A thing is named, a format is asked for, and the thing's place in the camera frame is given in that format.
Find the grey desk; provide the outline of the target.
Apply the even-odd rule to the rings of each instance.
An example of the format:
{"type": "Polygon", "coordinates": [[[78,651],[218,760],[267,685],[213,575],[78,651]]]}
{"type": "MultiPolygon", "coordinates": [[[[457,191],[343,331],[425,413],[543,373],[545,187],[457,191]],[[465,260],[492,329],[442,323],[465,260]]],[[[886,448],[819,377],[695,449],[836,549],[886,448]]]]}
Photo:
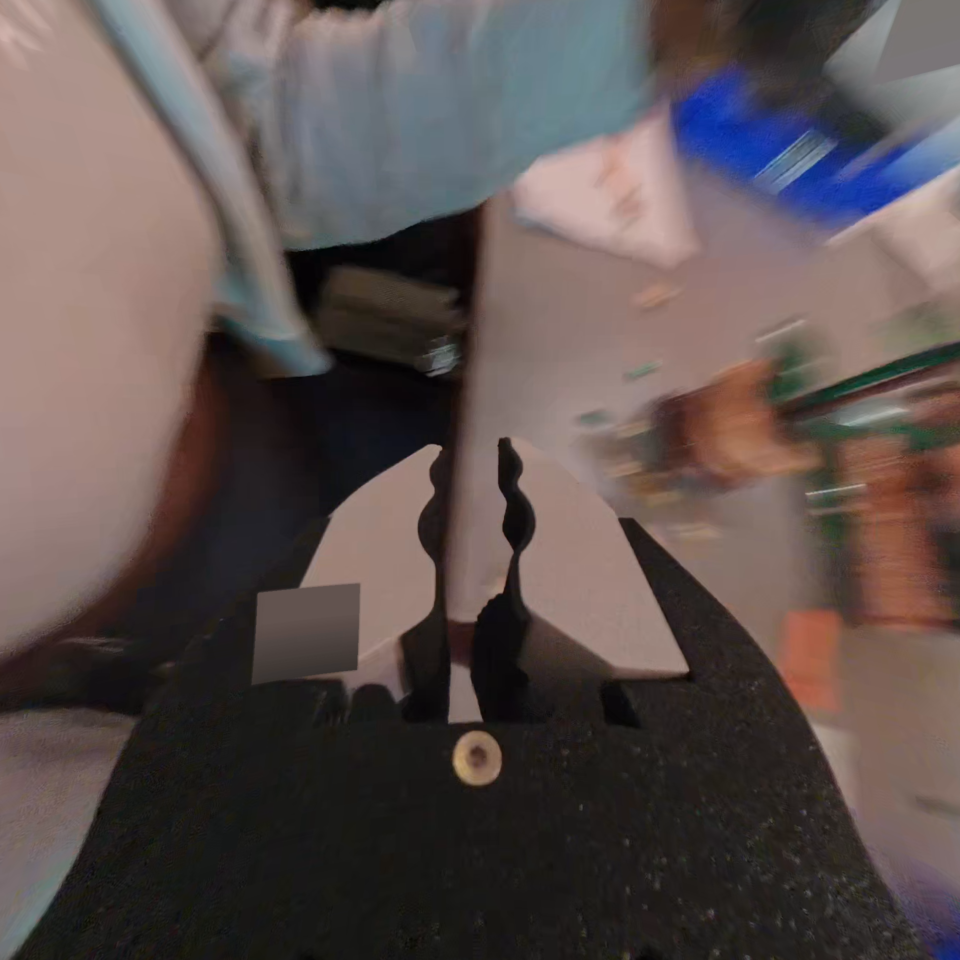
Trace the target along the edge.
{"type": "Polygon", "coordinates": [[[822,597],[795,486],[769,481],[705,503],[654,507],[611,487],[599,431],[753,358],[791,323],[833,382],[958,340],[958,277],[934,294],[875,235],[813,231],[699,170],[688,176],[702,249],[668,273],[521,227],[486,209],[483,279],[460,414],[448,604],[474,620],[509,562],[498,439],[519,437],[619,514],[636,517],[763,645],[822,597]]]}

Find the blue and white box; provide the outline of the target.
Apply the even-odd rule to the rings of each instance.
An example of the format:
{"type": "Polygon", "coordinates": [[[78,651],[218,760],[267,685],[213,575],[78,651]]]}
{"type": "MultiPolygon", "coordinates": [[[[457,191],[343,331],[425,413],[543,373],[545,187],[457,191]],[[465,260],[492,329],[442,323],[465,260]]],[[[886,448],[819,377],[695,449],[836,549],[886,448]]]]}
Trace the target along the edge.
{"type": "Polygon", "coordinates": [[[922,141],[858,150],[791,109],[771,109],[726,68],[629,129],[537,161],[511,191],[523,226],[670,270],[699,253],[684,164],[823,231],[873,234],[931,285],[958,270],[958,160],[922,141]]]}

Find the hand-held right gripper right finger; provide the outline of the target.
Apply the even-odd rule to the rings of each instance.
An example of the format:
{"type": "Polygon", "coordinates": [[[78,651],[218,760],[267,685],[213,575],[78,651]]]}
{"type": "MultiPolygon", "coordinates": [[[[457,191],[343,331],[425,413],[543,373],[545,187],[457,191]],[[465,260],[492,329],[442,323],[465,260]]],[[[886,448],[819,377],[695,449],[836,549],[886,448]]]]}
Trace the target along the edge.
{"type": "Polygon", "coordinates": [[[690,666],[615,511],[521,438],[498,440],[507,572],[472,639],[485,719],[546,719],[690,666]]]}

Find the person in light shirt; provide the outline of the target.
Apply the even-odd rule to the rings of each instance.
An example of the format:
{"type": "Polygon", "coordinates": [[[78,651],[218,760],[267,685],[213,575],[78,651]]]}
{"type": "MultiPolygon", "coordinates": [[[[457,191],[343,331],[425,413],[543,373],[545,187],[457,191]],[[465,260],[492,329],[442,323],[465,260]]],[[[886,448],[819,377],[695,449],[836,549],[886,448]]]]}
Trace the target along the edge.
{"type": "Polygon", "coordinates": [[[278,376],[331,367],[286,253],[476,208],[653,96],[648,2],[88,5],[217,211],[214,317],[278,376]]]}

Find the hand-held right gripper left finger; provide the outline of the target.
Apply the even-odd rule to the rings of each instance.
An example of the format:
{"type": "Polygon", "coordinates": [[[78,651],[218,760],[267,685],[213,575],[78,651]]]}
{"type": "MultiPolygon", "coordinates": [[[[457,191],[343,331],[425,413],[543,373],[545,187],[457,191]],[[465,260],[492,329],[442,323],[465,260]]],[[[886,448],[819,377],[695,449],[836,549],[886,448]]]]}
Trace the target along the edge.
{"type": "Polygon", "coordinates": [[[304,678],[339,681],[350,692],[380,686],[406,720],[448,720],[448,480],[447,451],[427,444],[330,515],[301,586],[358,584],[357,665],[304,678]]]}

